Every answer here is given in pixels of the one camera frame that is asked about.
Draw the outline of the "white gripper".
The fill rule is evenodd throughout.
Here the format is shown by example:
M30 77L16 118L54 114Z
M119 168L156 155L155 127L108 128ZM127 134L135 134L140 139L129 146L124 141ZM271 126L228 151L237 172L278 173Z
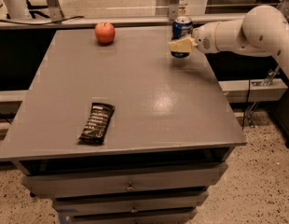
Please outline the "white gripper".
M170 51L189 53L195 47L202 53L217 53L219 49L215 43L215 33L219 21L208 22L195 28L192 36L184 36L169 43Z

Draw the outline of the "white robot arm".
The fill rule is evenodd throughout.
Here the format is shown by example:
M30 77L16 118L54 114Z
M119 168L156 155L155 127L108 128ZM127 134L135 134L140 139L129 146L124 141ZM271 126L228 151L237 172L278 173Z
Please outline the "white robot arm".
M272 6L251 9L242 19L215 21L169 42L172 52L202 53L230 51L240 55L271 56L289 80L289 23Z

